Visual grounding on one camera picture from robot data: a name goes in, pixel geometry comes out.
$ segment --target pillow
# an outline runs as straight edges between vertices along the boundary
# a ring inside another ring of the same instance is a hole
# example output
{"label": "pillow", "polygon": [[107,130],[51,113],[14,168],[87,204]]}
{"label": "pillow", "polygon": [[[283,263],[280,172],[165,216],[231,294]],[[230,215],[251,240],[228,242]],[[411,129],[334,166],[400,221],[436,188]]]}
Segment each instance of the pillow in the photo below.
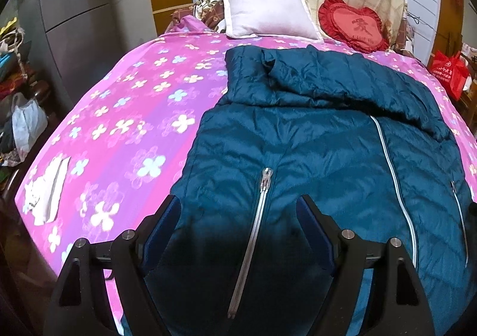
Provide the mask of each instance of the pillow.
{"label": "pillow", "polygon": [[325,0],[318,10],[318,18],[327,35],[354,50],[371,53],[389,47],[382,37],[378,14],[368,7],[356,9],[343,0]]}
{"label": "pillow", "polygon": [[229,37],[284,35],[323,41],[305,0],[224,0],[224,8]]}

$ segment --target pink floral bedsheet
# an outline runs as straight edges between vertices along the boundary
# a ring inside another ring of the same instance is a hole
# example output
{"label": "pink floral bedsheet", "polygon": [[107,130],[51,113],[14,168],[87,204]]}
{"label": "pink floral bedsheet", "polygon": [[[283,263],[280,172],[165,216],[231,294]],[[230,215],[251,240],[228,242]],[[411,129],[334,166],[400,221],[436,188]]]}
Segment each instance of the pink floral bedsheet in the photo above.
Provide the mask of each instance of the pink floral bedsheet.
{"label": "pink floral bedsheet", "polygon": [[[154,214],[181,176],[202,114],[227,89],[224,54],[245,44],[287,49],[310,42],[283,37],[231,40],[224,34],[172,33],[125,55],[79,101],[47,141],[23,180],[15,201],[41,254],[55,273],[77,238],[91,242],[116,238]],[[328,40],[316,48],[355,51]],[[407,73],[434,95],[455,134],[474,198],[477,144],[439,82],[414,59],[392,52],[366,58]],[[44,174],[51,160],[71,157],[57,218],[34,226],[25,214],[25,184]],[[107,283],[115,320],[122,315],[116,287]]]}

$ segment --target red fabric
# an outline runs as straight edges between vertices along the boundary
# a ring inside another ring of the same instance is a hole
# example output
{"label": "red fabric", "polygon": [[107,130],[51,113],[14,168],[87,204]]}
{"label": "red fabric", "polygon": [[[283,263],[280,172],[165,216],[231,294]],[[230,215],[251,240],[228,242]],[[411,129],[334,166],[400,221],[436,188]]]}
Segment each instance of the red fabric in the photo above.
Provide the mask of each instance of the red fabric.
{"label": "red fabric", "polygon": [[460,60],[460,52],[449,58],[438,50],[430,72],[441,82],[450,97],[457,101],[460,99],[462,88],[464,88],[469,75],[469,70]]}
{"label": "red fabric", "polygon": [[325,0],[318,10],[318,20],[327,35],[359,52],[371,53],[389,47],[382,37],[378,14],[368,7],[356,9],[343,0]]}

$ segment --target zipper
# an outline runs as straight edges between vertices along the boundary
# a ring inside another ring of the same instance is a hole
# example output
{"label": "zipper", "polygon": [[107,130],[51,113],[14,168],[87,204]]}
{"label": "zipper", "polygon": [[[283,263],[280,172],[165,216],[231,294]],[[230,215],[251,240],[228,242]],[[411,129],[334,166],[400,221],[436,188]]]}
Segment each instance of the zipper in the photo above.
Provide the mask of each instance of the zipper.
{"label": "zipper", "polygon": [[381,140],[381,146],[382,150],[385,153],[386,161],[388,163],[389,170],[391,171],[391,176],[393,177],[393,182],[394,182],[394,190],[396,191],[396,196],[397,200],[399,202],[399,206],[401,207],[401,211],[404,214],[404,217],[407,221],[407,226],[409,227],[409,232],[411,233],[411,242],[413,245],[413,265],[414,268],[417,269],[417,236],[416,236],[416,230],[414,228],[413,221],[411,220],[411,216],[409,215],[409,212],[407,211],[406,207],[404,206],[404,202],[402,201],[401,197],[401,191],[399,189],[399,182],[397,181],[397,175],[394,170],[393,163],[391,162],[391,158],[389,157],[389,153],[387,150],[386,146],[386,141],[385,137],[382,133],[381,125],[377,121],[377,119],[373,116],[370,116],[373,122],[376,124],[376,128],[378,129],[378,134],[379,134],[379,139]]}
{"label": "zipper", "polygon": [[273,170],[270,168],[265,168],[262,171],[262,179],[260,181],[260,198],[258,199],[257,211],[255,212],[255,220],[252,226],[252,232],[250,234],[249,243],[247,249],[245,250],[245,256],[243,257],[242,266],[240,267],[240,272],[237,278],[237,283],[235,284],[234,293],[228,307],[227,317],[234,319],[239,309],[240,300],[242,299],[243,289],[245,287],[245,281],[247,280],[247,275],[249,274],[250,264],[252,262],[253,252],[255,250],[255,244],[257,243],[258,230],[260,229],[260,223],[262,221],[263,209],[265,206],[265,201],[267,199],[267,193],[270,188],[271,176]]}
{"label": "zipper", "polygon": [[459,202],[459,198],[457,197],[456,184],[454,183],[454,180],[450,182],[450,186],[452,188],[452,193],[454,194],[454,198],[456,199],[457,207],[459,208],[460,222],[462,223],[462,233],[464,234],[464,244],[466,246],[466,267],[467,267],[467,263],[469,262],[469,247],[467,244],[466,225],[464,224],[464,217],[462,216],[462,209],[460,208],[460,202]]}

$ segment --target silver bolt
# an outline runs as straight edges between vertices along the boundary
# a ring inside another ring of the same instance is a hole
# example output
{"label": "silver bolt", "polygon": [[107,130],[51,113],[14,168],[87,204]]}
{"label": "silver bolt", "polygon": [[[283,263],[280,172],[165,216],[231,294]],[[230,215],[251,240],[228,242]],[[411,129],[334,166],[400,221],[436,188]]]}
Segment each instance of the silver bolt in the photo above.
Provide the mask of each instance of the silver bolt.
{"label": "silver bolt", "polygon": [[86,244],[86,239],[85,238],[79,238],[76,242],[75,242],[75,247],[83,247],[84,245]]}
{"label": "silver bolt", "polygon": [[351,231],[350,229],[344,229],[341,231],[341,234],[343,235],[343,238],[345,239],[353,239],[354,238],[354,232]]}
{"label": "silver bolt", "polygon": [[398,238],[391,238],[390,242],[394,247],[401,247],[402,245],[401,240]]}
{"label": "silver bolt", "polygon": [[124,232],[122,233],[121,236],[122,236],[123,239],[126,239],[126,240],[128,241],[128,240],[134,238],[134,235],[135,235],[135,234],[136,234],[136,233],[135,233],[135,231],[134,231],[133,229],[127,229],[126,231],[124,231]]}

